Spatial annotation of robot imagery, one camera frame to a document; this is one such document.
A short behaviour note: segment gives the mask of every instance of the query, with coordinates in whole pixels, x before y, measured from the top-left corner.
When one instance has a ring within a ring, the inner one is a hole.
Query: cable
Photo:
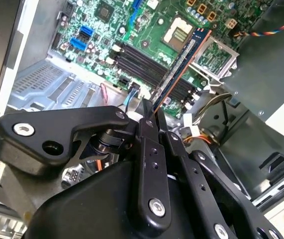
[[[107,105],[107,102],[108,102],[108,94],[107,94],[107,89],[106,89],[106,86],[105,84],[101,83],[100,84],[100,87],[102,89],[102,97],[104,99],[104,103]]]
[[[273,31],[265,31],[265,32],[244,32],[244,31],[240,31],[238,33],[236,33],[234,35],[234,37],[238,37],[238,36],[270,36],[270,35],[274,35],[277,34],[278,32],[281,32],[284,30],[284,26],[275,29]]]
[[[228,130],[229,130],[229,126],[228,126],[228,123],[229,123],[229,117],[228,117],[228,112],[227,112],[227,105],[226,105],[226,102],[225,101],[222,101],[222,111],[223,111],[223,114],[224,114],[224,117],[225,117],[225,128],[221,134],[221,137],[219,139],[219,144],[222,143],[222,141],[225,139],[227,133],[228,133]]]
[[[128,102],[127,102],[126,107],[125,107],[125,113],[128,112],[128,106],[129,106],[129,104],[131,103],[131,100],[133,99],[133,97],[135,96],[135,94],[137,93],[137,90],[134,89],[134,90],[132,90],[131,93],[132,93],[132,94],[131,94],[130,98],[128,99]]]
[[[218,104],[219,102],[227,99],[231,97],[231,94],[230,93],[224,93],[224,94],[221,94],[221,95],[218,95],[214,98],[212,98],[204,107],[202,107],[198,113],[195,115],[195,118],[194,118],[194,121],[192,124],[196,125],[196,124],[199,124],[200,123],[200,120],[204,117],[206,111],[211,107],[211,106],[214,106],[216,104]]]
[[[100,172],[102,170],[102,163],[101,163],[101,160],[97,160],[96,161],[96,164],[97,164],[97,170]]]
[[[192,138],[200,138],[200,139],[204,140],[205,142],[207,142],[208,144],[211,144],[211,142],[202,134],[199,135],[199,136],[190,136],[190,137],[184,139],[183,142],[187,142],[188,140],[190,140]]]

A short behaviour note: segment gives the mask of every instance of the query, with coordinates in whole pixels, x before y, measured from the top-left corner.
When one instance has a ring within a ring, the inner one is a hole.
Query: black plastic bracket
[[[223,205],[224,212],[231,212],[228,224],[234,227],[238,238],[273,238],[275,233],[283,239],[280,232],[259,212],[259,210],[238,190],[228,177],[200,150],[191,153],[190,158],[199,163],[209,186],[219,195],[214,194]]]
[[[30,125],[34,133],[15,133],[17,123]],[[77,132],[86,134],[88,142],[99,131],[124,129],[128,124],[127,115],[113,106],[8,114],[0,118],[0,160],[31,175],[60,172],[75,154]]]
[[[140,120],[133,152],[131,222],[137,231],[156,237],[169,228],[172,219],[165,149],[158,143],[154,117]]]
[[[181,139],[172,132],[166,132],[163,145],[166,145],[166,158],[177,172],[177,180],[192,228],[200,238],[219,238],[216,228],[222,226],[228,238],[236,236],[225,222],[220,209],[214,199],[210,187],[197,162],[189,159]]]

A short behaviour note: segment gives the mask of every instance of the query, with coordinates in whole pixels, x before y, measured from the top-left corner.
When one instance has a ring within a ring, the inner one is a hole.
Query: wire bundle
[[[195,119],[194,119],[194,122],[192,124],[194,125],[197,125],[200,123],[200,120],[205,116],[207,110],[211,107],[211,106],[214,106],[216,104],[218,104],[219,102],[227,99],[231,97],[231,94],[230,93],[225,93],[225,94],[221,94],[221,95],[218,95],[214,98],[212,98],[204,107],[202,107],[198,113],[196,114],[195,116]]]
[[[200,139],[204,140],[206,143],[211,144],[211,142],[209,141],[208,137],[206,135],[204,135],[204,134],[201,134],[199,136],[190,136],[188,138],[185,138],[183,140],[183,142],[184,143],[189,143],[194,138],[200,138]]]
[[[277,34],[278,32],[281,32],[284,30],[284,26],[275,29],[273,31],[265,31],[265,32],[244,32],[244,31],[240,31],[238,33],[236,33],[234,35],[234,37],[238,37],[238,36],[270,36],[270,35],[274,35]]]

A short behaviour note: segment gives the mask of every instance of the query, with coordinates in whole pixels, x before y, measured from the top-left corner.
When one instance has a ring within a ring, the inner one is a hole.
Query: chip
[[[193,26],[181,17],[176,17],[166,32],[163,41],[177,52],[180,52],[192,34]]]
[[[111,41],[106,38],[103,43],[104,43],[104,45],[108,46],[108,45],[110,44],[110,42],[111,42]]]
[[[100,1],[95,11],[95,16],[101,19],[104,23],[108,23],[112,17],[114,8],[104,1]]]

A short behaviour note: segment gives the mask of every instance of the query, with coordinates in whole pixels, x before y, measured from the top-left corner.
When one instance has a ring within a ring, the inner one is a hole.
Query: metal grille
[[[62,70],[52,64],[46,63],[31,74],[21,79],[17,79],[13,85],[13,91],[22,93],[28,88],[31,88],[33,90],[39,89],[43,91],[54,80],[62,76],[62,74]]]
[[[79,85],[76,87],[76,89],[72,92],[72,94],[69,96],[66,105],[71,105],[74,101],[74,99],[77,97],[78,93],[80,92],[81,88],[83,87],[84,82],[80,82]]]
[[[10,209],[0,206],[0,239],[19,239],[27,226]]]
[[[8,106],[27,112],[90,107],[99,93],[98,85],[43,60],[18,73]]]

